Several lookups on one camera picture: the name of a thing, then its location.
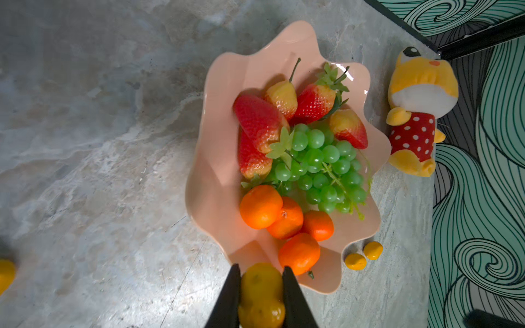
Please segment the strawberry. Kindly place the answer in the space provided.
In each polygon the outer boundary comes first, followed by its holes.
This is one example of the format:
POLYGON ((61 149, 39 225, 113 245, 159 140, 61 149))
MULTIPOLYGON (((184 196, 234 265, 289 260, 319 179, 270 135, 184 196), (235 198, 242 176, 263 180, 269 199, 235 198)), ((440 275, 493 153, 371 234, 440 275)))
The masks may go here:
POLYGON ((291 126, 310 124, 326 119, 340 109, 348 100, 343 100, 343 93, 349 89, 343 84, 349 67, 339 75, 338 68, 326 62, 323 71, 317 74, 317 80, 304 88, 298 96, 298 107, 289 120, 291 126))
POLYGON ((364 150, 369 145, 366 128, 352 109, 334 112, 329 118, 329 127, 336 139, 346 140, 358 150, 364 150))
POLYGON ((280 141, 281 130, 290 131, 287 119, 271 103, 251 94, 240 94, 233 111, 242 130, 252 141, 255 149, 270 153, 270 145, 280 141))
POLYGON ((290 120, 298 109, 298 98, 293 85, 293 78, 300 62, 301 58, 298 58, 290 77, 268 88, 264 96, 264 99, 277 108, 287 120, 290 120))
POLYGON ((239 171, 248 180, 252 180, 256 175, 264 178, 272 169, 273 160, 259 152, 242 129, 239 133, 237 160, 239 171))

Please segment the pink scalloped fruit bowl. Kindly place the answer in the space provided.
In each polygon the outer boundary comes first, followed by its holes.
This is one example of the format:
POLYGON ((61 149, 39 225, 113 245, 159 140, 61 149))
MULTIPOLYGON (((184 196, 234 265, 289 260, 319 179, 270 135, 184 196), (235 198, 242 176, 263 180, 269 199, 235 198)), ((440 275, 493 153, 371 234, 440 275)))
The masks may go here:
MULTIPOLYGON (((232 105, 245 90, 253 94, 263 91, 280 75, 288 75, 293 60, 302 59, 294 81, 302 88, 314 81, 326 60, 319 51, 313 26, 300 20, 284 28, 267 46, 253 55, 223 53, 209 68, 204 89, 204 105, 194 162, 187 180, 185 203, 194 223, 221 247, 228 262, 238 263, 241 271, 258 262, 271 262, 281 269, 278 251, 284 241, 274 239, 266 230, 248 227, 239 215, 243 197, 242 175, 237 164, 239 124, 232 105)), ((388 161, 391 145, 387 136, 364 116, 364 104, 370 89, 368 69, 355 62, 332 62, 343 72, 349 66, 343 84, 349 88, 349 106, 363 121, 369 147, 358 152, 361 174, 368 198, 359 206, 364 220, 353 214, 332 212, 334 235, 320 243, 321 258, 313 266, 314 279, 307 274, 298 282, 321 294, 339 288, 343 272, 343 253, 352 243, 368 239, 380 229, 380 211, 369 191, 367 180, 388 161)))

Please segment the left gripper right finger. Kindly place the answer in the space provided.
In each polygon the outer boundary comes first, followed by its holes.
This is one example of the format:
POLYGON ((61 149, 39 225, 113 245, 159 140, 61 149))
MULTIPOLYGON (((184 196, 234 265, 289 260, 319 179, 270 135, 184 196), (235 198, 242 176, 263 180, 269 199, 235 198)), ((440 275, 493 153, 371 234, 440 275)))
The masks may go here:
POLYGON ((286 310, 283 327, 318 328, 299 283, 289 266, 284 268, 282 279, 286 310))

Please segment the yellow kumquat cluster top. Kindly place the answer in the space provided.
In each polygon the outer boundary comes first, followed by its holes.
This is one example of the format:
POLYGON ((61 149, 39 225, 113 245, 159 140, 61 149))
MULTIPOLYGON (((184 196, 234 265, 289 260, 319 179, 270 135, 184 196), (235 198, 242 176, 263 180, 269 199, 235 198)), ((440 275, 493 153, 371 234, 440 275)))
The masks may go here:
POLYGON ((248 306, 263 300, 283 301, 282 273, 266 262, 251 266, 241 278, 241 304, 248 306))

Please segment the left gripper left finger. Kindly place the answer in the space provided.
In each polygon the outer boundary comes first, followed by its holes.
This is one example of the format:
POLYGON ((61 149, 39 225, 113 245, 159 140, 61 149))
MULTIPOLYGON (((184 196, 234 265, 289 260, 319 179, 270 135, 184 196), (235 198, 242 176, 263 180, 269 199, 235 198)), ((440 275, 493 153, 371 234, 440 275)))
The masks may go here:
POLYGON ((241 270, 238 264, 233 264, 205 328, 239 328, 240 294, 241 270))

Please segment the yellow kumquat cluster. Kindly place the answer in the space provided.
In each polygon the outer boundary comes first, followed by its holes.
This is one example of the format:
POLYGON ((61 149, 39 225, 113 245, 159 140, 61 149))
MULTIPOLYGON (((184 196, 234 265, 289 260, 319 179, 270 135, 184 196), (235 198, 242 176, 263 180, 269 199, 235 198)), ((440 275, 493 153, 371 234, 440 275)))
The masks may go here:
POLYGON ((284 303, 274 299, 242 303, 238 307, 239 323, 244 328, 281 328, 285 316, 284 303))
POLYGON ((248 306, 263 300, 283 301, 282 273, 266 262, 251 266, 241 278, 241 304, 248 306))
POLYGON ((0 295, 12 285, 16 277, 16 265, 7 259, 0 260, 0 295))

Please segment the green grape bunch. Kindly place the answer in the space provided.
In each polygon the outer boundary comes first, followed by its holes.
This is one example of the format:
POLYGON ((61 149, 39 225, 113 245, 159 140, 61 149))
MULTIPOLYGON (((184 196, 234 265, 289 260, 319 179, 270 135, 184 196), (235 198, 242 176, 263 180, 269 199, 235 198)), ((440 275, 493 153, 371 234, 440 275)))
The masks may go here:
POLYGON ((361 211, 368 198, 365 177, 358 151, 348 141, 336 139, 326 127, 298 124, 281 130, 270 149, 273 164, 264 183, 282 195, 299 189, 308 204, 327 214, 337 210, 365 219, 361 211))

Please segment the yellow kumquat pair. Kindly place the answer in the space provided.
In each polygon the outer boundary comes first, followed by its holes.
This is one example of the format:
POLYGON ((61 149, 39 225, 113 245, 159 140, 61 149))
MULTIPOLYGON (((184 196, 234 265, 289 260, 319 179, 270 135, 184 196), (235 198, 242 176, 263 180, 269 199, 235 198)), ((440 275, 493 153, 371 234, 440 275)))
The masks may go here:
POLYGON ((371 241, 364 246, 363 253, 369 260, 378 260, 384 251, 384 246, 377 242, 371 241))
POLYGON ((366 267, 367 261, 362 254, 352 253, 345 258, 345 265, 348 269, 361 271, 366 267))

